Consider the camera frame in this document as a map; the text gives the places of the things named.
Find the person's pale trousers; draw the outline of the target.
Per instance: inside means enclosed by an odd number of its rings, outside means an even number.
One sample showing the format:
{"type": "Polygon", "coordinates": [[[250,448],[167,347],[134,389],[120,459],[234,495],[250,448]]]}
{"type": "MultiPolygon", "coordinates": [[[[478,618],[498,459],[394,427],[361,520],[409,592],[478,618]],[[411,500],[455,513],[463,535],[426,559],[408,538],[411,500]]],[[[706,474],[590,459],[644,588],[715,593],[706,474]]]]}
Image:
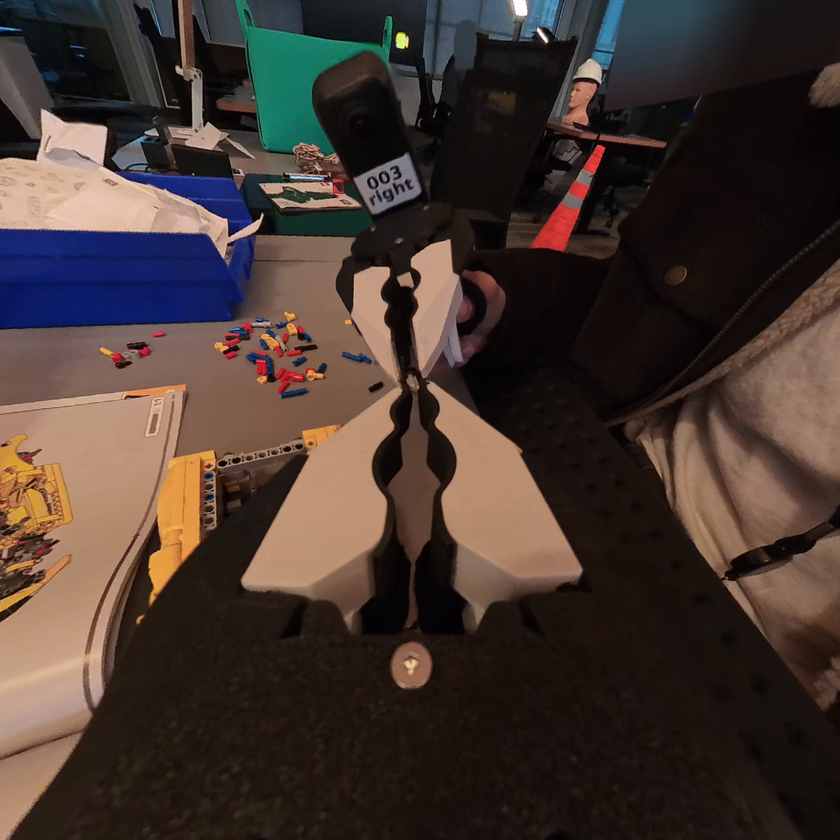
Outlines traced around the person's pale trousers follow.
{"type": "MultiPolygon", "coordinates": [[[[838,507],[835,262],[729,360],[624,427],[709,566],[804,532],[838,507]]],[[[823,711],[838,709],[839,538],[724,585],[823,711]]]]}

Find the brown table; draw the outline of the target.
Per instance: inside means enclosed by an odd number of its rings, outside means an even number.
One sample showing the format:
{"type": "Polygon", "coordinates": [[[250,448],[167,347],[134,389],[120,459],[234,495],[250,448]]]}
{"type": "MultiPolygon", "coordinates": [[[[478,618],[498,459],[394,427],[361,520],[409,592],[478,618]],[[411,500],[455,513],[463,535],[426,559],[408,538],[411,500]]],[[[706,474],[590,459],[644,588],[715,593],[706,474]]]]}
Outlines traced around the brown table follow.
{"type": "Polygon", "coordinates": [[[666,142],[636,134],[597,132],[560,121],[548,122],[547,128],[564,139],[574,140],[583,151],[593,153],[597,146],[603,147],[601,160],[591,175],[572,232],[578,235],[608,235],[617,213],[616,191],[624,187],[645,186],[650,175],[648,165],[652,157],[666,148],[666,142]],[[610,200],[610,218],[605,224],[605,230],[591,231],[590,224],[597,204],[604,196],[610,200]]]}

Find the mannequin head white helmet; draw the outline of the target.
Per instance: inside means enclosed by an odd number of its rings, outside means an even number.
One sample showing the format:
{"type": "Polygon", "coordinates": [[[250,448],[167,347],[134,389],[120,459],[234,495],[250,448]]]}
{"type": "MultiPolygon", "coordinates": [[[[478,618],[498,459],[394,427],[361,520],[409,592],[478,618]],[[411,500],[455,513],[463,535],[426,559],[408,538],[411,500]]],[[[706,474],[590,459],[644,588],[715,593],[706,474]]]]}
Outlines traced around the mannequin head white helmet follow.
{"type": "Polygon", "coordinates": [[[603,68],[593,58],[579,66],[572,79],[567,113],[561,118],[565,125],[587,128],[589,107],[603,81],[603,68]]]}

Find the pile of small coloured pins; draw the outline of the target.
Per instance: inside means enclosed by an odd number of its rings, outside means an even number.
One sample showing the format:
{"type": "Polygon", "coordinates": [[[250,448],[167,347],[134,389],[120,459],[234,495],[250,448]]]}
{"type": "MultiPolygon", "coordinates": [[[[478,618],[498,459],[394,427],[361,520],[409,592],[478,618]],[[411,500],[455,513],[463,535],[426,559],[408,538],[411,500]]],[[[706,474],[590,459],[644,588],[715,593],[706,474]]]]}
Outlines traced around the pile of small coloured pins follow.
{"type": "Polygon", "coordinates": [[[218,328],[203,350],[192,366],[194,372],[273,388],[283,399],[304,396],[345,374],[361,374],[365,392],[385,389],[384,367],[348,314],[316,320],[311,313],[301,318],[289,310],[274,318],[233,318],[218,328]]]}

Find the white dotted sheet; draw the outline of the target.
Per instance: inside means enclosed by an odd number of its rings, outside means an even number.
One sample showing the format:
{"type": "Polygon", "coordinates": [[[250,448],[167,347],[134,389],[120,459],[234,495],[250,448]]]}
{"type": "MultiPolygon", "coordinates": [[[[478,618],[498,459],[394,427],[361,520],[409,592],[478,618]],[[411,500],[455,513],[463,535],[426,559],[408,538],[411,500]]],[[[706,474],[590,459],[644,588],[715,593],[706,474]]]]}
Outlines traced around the white dotted sheet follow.
{"type": "Polygon", "coordinates": [[[234,222],[233,210],[198,202],[201,186],[235,187],[228,179],[163,175],[161,185],[104,167],[107,130],[65,122],[40,111],[36,158],[1,161],[1,227],[96,233],[206,235],[229,259],[234,242],[255,235],[263,222],[234,222]]]}

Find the yellow brick car model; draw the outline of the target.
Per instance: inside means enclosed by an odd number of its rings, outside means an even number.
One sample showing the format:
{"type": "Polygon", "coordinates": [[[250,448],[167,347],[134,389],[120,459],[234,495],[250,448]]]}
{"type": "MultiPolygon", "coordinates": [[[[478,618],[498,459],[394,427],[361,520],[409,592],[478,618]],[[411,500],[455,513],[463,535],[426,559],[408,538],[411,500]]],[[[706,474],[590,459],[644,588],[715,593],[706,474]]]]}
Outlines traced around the yellow brick car model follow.
{"type": "Polygon", "coordinates": [[[160,548],[150,555],[149,606],[186,558],[242,508],[290,458],[306,455],[340,430],[329,425],[305,430],[297,438],[252,451],[216,455],[213,450],[173,458],[157,502],[160,548]]]}

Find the black box device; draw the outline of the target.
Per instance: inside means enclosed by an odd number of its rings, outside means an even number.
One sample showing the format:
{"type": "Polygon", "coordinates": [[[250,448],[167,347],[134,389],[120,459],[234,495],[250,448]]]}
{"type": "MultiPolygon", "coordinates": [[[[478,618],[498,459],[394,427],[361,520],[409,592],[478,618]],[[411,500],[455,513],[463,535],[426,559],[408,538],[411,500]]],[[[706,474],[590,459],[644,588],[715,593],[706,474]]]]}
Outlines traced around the black box device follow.
{"type": "Polygon", "coordinates": [[[144,138],[140,148],[147,165],[158,172],[179,175],[217,177],[234,180],[228,155],[217,150],[200,150],[183,143],[164,143],[144,138]]]}

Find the white jointed stand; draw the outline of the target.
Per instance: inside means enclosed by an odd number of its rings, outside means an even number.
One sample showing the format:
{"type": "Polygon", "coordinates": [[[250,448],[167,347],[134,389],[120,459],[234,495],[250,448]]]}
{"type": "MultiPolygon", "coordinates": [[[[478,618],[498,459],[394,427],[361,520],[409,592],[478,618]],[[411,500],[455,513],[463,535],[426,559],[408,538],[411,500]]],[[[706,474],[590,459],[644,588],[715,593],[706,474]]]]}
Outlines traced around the white jointed stand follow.
{"type": "Polygon", "coordinates": [[[194,14],[194,2],[172,2],[173,25],[178,47],[179,62],[175,74],[181,79],[184,91],[178,96],[186,136],[180,141],[185,147],[208,151],[224,139],[224,133],[233,129],[256,126],[256,105],[248,101],[248,111],[230,106],[243,105],[245,96],[242,78],[223,73],[217,62],[214,48],[204,38],[194,14]]]}

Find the cluster of tiny coloured pieces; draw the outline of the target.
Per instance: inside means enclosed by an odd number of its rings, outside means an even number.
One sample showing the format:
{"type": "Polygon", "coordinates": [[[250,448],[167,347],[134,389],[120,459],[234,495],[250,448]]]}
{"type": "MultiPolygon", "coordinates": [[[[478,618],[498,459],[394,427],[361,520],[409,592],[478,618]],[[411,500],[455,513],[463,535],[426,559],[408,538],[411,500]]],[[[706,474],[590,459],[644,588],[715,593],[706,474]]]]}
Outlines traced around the cluster of tiny coloured pieces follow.
{"type": "Polygon", "coordinates": [[[108,335],[99,340],[98,351],[106,356],[118,369],[125,369],[133,364],[148,360],[154,353],[156,344],[167,337],[167,331],[156,329],[142,338],[122,335],[108,335]]]}

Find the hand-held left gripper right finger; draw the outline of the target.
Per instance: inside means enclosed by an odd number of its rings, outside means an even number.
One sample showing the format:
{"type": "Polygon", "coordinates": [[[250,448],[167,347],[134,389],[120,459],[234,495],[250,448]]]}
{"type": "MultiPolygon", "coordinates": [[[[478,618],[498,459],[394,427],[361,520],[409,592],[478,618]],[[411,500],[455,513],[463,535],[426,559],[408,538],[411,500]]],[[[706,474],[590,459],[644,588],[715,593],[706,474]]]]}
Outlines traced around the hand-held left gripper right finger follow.
{"type": "Polygon", "coordinates": [[[576,585],[581,564],[519,447],[435,384],[417,404],[438,481],[415,571],[422,632],[470,632],[497,602],[576,585]]]}

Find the green printed board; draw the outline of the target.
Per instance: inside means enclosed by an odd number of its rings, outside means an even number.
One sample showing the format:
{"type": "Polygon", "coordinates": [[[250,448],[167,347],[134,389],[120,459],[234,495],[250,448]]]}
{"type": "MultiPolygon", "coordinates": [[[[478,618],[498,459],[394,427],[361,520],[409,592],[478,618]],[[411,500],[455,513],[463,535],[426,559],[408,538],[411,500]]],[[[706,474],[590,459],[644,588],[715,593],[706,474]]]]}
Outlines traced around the green printed board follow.
{"type": "Polygon", "coordinates": [[[360,201],[332,181],[260,182],[260,191],[280,214],[360,211],[360,201]]]}

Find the instruction booklet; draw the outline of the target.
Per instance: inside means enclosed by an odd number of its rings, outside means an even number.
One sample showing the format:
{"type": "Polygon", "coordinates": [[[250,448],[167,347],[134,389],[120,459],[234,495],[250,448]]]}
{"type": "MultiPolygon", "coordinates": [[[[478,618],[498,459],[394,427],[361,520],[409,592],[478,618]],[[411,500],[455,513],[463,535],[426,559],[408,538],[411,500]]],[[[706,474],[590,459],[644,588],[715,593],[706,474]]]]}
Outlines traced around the instruction booklet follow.
{"type": "Polygon", "coordinates": [[[1,754],[79,732],[175,456],[186,393],[3,405],[1,754]]]}

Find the blue storage bin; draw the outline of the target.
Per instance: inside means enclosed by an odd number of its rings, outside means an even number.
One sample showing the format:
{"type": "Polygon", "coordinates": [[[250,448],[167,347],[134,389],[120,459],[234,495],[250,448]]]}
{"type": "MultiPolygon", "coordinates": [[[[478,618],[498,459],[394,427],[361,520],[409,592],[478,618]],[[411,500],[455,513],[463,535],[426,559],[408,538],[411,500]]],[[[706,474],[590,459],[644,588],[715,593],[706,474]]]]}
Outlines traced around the blue storage bin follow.
{"type": "Polygon", "coordinates": [[[256,237],[3,229],[3,329],[220,322],[245,297],[256,237]]]}

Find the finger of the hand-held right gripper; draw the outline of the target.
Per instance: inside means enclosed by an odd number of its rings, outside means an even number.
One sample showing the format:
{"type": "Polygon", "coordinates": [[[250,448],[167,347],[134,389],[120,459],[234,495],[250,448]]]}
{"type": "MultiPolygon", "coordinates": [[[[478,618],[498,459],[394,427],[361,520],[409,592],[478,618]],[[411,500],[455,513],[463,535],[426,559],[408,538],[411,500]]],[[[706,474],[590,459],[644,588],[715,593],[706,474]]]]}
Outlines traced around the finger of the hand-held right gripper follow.
{"type": "Polygon", "coordinates": [[[456,316],[464,300],[459,274],[454,269],[452,241],[432,243],[410,262],[417,276],[412,317],[416,365],[426,379],[444,356],[452,367],[463,362],[456,316]]]}
{"type": "Polygon", "coordinates": [[[385,322],[389,305],[382,296],[383,287],[390,277],[391,269],[385,266],[372,266],[355,273],[350,315],[383,372],[394,383],[401,384],[403,378],[396,357],[392,330],[385,322]]]}

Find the orange traffic cone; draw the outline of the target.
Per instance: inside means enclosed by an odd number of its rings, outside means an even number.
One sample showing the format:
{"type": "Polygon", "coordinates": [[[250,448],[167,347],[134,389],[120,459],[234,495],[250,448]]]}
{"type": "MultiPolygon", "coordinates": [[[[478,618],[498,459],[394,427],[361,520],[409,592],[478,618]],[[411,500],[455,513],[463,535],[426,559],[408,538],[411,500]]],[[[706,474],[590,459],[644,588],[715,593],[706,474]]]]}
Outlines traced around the orange traffic cone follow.
{"type": "Polygon", "coordinates": [[[565,251],[604,152],[605,146],[597,144],[560,204],[538,232],[530,246],[531,249],[565,251]]]}

